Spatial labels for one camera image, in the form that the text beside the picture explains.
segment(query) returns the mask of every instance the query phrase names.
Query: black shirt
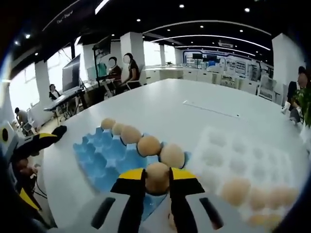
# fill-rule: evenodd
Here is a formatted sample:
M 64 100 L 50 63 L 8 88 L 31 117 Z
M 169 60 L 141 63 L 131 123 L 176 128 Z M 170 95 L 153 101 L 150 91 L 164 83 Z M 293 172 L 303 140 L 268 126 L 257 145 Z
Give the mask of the black shirt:
M 115 66 L 110 70 L 109 75 L 113 76 L 116 79 L 120 79 L 121 73 L 122 73 L 121 68 L 119 66 Z
M 131 61 L 130 65 L 128 66 L 128 69 L 129 69 L 129 78 L 132 79 L 132 77 L 133 77 L 132 69 L 135 69 L 136 70 L 136 78 L 133 79 L 132 81 L 139 80 L 139 69 L 138 69 L 138 66 L 137 66 L 135 61 Z

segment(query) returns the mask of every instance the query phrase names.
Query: person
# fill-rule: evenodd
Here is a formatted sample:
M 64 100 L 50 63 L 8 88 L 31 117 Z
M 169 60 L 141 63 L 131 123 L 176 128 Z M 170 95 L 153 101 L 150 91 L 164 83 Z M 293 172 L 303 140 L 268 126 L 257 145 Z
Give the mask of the person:
M 49 88 L 50 88 L 50 91 L 49 91 L 49 98 L 50 98 L 51 100 L 56 100 L 58 97 L 60 97 L 60 94 L 59 94 L 59 92 L 56 90 L 54 84 L 50 84 Z
M 25 136 L 29 136 L 29 134 L 32 134 L 32 132 L 30 131 L 31 125 L 28 124 L 27 112 L 24 110 L 20 110 L 19 108 L 16 108 L 15 114 L 16 114 L 16 120 L 22 128 L 23 134 Z
M 297 106 L 299 106 L 299 103 L 297 102 L 297 100 L 294 99 L 297 90 L 310 86 L 311 82 L 306 69 L 304 67 L 299 67 L 297 81 L 291 81 L 288 85 L 287 101 L 282 108 L 282 113 L 286 114 L 287 110 L 291 111 L 292 109 L 297 108 Z
M 139 68 L 131 53 L 125 54 L 123 57 L 123 61 L 124 63 L 128 64 L 129 75 L 128 78 L 124 82 L 122 82 L 122 84 L 116 89 L 116 95 L 128 90 L 127 83 L 129 81 L 138 81 L 140 77 Z M 128 85 L 130 89 L 140 87 L 139 82 L 128 83 Z
M 109 78 L 115 79 L 115 80 L 121 80 L 121 68 L 117 65 L 117 58 L 116 57 L 110 57 L 108 64 L 110 66 L 109 69 Z

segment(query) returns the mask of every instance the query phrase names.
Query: egg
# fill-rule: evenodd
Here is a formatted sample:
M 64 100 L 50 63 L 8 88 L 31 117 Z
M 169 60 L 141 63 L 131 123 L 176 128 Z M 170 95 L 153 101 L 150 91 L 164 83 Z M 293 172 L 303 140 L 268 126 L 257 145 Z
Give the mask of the egg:
M 297 199 L 298 190 L 294 188 L 288 188 L 284 195 L 284 205 L 291 206 Z
M 282 221 L 282 216 L 277 214 L 270 214 L 267 218 L 267 227 L 273 231 Z
M 159 140 L 153 136 L 144 136 L 139 140 L 137 149 L 143 157 L 156 155 L 161 151 L 161 144 Z
M 124 125 L 121 123 L 115 123 L 112 127 L 112 134 L 113 135 L 120 135 L 122 132 Z
M 135 127 L 125 125 L 121 131 L 121 139 L 124 144 L 138 143 L 141 139 L 141 133 Z
M 240 206 L 250 189 L 250 181 L 245 178 L 233 178 L 223 185 L 221 196 L 233 206 Z
M 250 192 L 249 204 L 253 211 L 261 210 L 265 207 L 267 194 L 259 188 L 252 188 Z
M 146 189 L 150 194 L 163 194 L 170 186 L 169 167 L 163 163 L 153 163 L 146 168 Z
M 160 153 L 162 163 L 170 167 L 182 168 L 185 164 L 185 154 L 176 144 L 167 144 Z
M 283 187 L 275 187 L 269 194 L 267 198 L 268 207 L 273 210 L 277 210 L 285 200 L 286 189 Z
M 101 128 L 103 130 L 111 130 L 115 123 L 116 121 L 114 119 L 105 118 L 104 120 L 102 120 Z
M 267 220 L 267 215 L 253 215 L 248 219 L 247 224 L 251 227 L 266 226 Z

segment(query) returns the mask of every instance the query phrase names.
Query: table surface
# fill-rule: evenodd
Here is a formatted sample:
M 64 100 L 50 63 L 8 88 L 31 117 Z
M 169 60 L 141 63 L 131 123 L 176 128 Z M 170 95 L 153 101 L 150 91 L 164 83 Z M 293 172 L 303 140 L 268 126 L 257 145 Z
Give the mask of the table surface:
M 166 79 L 82 111 L 64 122 L 68 131 L 44 152 L 44 183 L 57 226 L 71 224 L 80 208 L 96 195 L 76 162 L 72 145 L 81 143 L 87 133 L 95 133 L 106 117 L 190 152 L 205 126 L 242 133 L 288 152 L 295 178 L 302 185 L 309 169 L 306 149 L 298 128 L 280 109 L 273 102 L 236 89 Z

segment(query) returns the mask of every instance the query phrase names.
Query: black ceiling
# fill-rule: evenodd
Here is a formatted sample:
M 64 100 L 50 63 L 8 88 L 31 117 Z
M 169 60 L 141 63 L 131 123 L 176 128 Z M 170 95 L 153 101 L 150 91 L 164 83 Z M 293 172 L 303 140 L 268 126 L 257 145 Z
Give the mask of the black ceiling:
M 70 21 L 70 24 L 65 27 L 58 28 L 58 24 L 55 24 L 42 32 L 43 28 L 55 16 L 75 2 L 77 3 L 73 13 L 83 15 L 82 19 L 79 16 L 74 16 L 74 20 Z M 39 4 L 36 6 L 37 13 L 30 16 L 17 37 L 20 45 L 12 45 L 13 57 L 18 58 L 27 50 L 37 47 L 40 56 L 37 56 L 36 59 L 47 59 L 55 51 L 80 35 L 82 35 L 81 43 L 90 44 L 96 43 L 111 34 L 114 34 L 114 38 L 118 39 L 130 31 L 144 33 L 164 25 L 179 22 L 222 20 L 249 25 L 264 30 L 271 35 L 243 25 L 224 22 L 177 24 L 153 30 L 151 33 L 164 37 L 212 34 L 251 41 L 271 50 L 268 51 L 242 41 L 226 39 L 226 41 L 237 46 L 234 49 L 255 54 L 258 60 L 267 60 L 269 64 L 273 65 L 271 40 L 281 32 L 286 33 L 289 23 L 293 23 L 293 18 L 296 17 L 295 14 L 287 14 L 289 10 L 294 10 L 293 7 L 280 0 L 223 0 L 221 2 L 205 0 L 110 0 L 95 15 L 95 7 L 100 2 L 101 0 L 48 0 L 44 1 L 42 5 Z M 250 8 L 249 13 L 244 11 L 246 7 Z M 25 38 L 27 33 L 31 35 L 29 39 Z M 145 40 L 148 41 L 156 39 L 156 37 L 145 36 Z M 185 46 L 218 46 L 219 39 L 221 38 L 184 37 L 174 40 Z M 164 40 L 160 41 L 160 43 L 172 45 L 171 41 Z

